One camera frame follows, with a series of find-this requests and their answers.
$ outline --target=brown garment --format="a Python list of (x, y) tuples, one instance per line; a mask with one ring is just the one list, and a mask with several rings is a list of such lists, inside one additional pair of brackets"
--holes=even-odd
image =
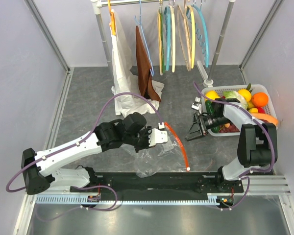
[(146, 99), (161, 101), (159, 95), (152, 87), (152, 76), (150, 73), (151, 65), (146, 54), (144, 44), (136, 26), (136, 60), (138, 68), (138, 88), (141, 95)]

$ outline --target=cucumber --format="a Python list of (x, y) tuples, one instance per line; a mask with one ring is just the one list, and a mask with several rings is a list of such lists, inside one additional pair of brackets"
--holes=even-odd
[[(206, 100), (205, 105), (206, 105), (207, 113), (208, 113), (208, 114), (214, 114), (214, 109), (213, 109), (213, 107), (212, 107), (212, 103), (211, 103), (211, 101), (210, 101), (210, 100)], [(219, 126), (212, 127), (212, 128), (210, 128), (210, 130), (211, 130), (213, 133), (219, 133), (219, 131), (220, 131), (220, 127), (219, 127)]]

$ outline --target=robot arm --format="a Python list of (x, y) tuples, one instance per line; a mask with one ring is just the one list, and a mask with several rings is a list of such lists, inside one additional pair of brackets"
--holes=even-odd
[[(23, 173), (27, 194), (38, 194), (50, 187), (82, 188), (88, 185), (96, 177), (92, 168), (85, 167), (79, 170), (61, 168), (83, 157), (119, 148), (122, 144), (132, 145), (138, 152), (168, 141), (168, 134), (163, 125), (159, 125), (159, 129), (152, 129), (150, 126), (146, 127), (146, 124), (147, 121), (141, 114), (133, 113), (124, 120), (117, 119), (101, 123), (86, 141), (80, 142), (89, 132), (52, 149), (38, 152), (32, 148), (25, 150), (22, 157), (22, 168), (34, 160), (43, 158), (43, 161)], [(55, 153), (72, 144), (76, 146), (46, 158), (47, 154)]]
[[(240, 105), (237, 99), (221, 99)], [(186, 140), (194, 140), (207, 135), (207, 130), (216, 126), (233, 123), (240, 130), (237, 158), (218, 170), (220, 180), (238, 180), (240, 175), (251, 168), (261, 168), (271, 163), (268, 140), (255, 122), (242, 110), (232, 105), (213, 103), (214, 113), (207, 116), (194, 114), (194, 122)], [(274, 146), (277, 161), (276, 127), (272, 123), (257, 121), (268, 131)]]

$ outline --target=white cloth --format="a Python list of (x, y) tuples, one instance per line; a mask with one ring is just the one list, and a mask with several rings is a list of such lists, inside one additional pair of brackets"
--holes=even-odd
[[(130, 71), (133, 66), (132, 51), (129, 48), (121, 22), (115, 11), (114, 16), (116, 24), (116, 36), (111, 35), (114, 87), (112, 87), (111, 90), (113, 94), (119, 94), (122, 92), (140, 94), (138, 88), (138, 76), (133, 75)], [(154, 90), (161, 98), (161, 91), (164, 87), (164, 84), (161, 82), (152, 81), (152, 85)], [(151, 103), (158, 110), (159, 101), (153, 100)], [(149, 104), (136, 96), (121, 95), (116, 98), (115, 105), (116, 115), (122, 114), (124, 117), (134, 112), (138, 112), (140, 114), (145, 114), (147, 112), (151, 114), (155, 113)]]

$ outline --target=plastic basket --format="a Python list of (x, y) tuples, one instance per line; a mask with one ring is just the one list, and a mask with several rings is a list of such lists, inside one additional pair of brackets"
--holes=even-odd
[[(223, 92), (225, 91), (239, 91), (240, 89), (246, 89), (247, 85), (238, 85), (238, 86), (224, 86), (224, 87), (209, 87), (209, 88), (205, 88), (202, 90), (203, 94), (206, 94), (208, 91), (215, 91), (220, 97), (223, 96)], [(263, 86), (263, 85), (259, 85), (259, 84), (255, 84), (255, 85), (251, 85), (251, 89), (253, 89), (252, 91), (252, 95), (258, 92), (264, 92), (268, 95), (269, 97), (269, 102), (266, 106), (262, 107), (266, 114), (269, 114), (273, 117), (276, 118), (276, 114), (274, 111), (274, 107), (270, 98), (270, 95), (268, 94), (267, 89)], [(205, 99), (202, 98), (201, 99), (201, 104), (202, 104), (202, 109), (203, 112), (207, 112), (206, 110), (206, 105), (205, 105)], [(212, 136), (239, 136), (240, 133), (239, 132), (234, 132), (234, 133), (213, 133), (211, 130), (208, 130), (209, 134)]]

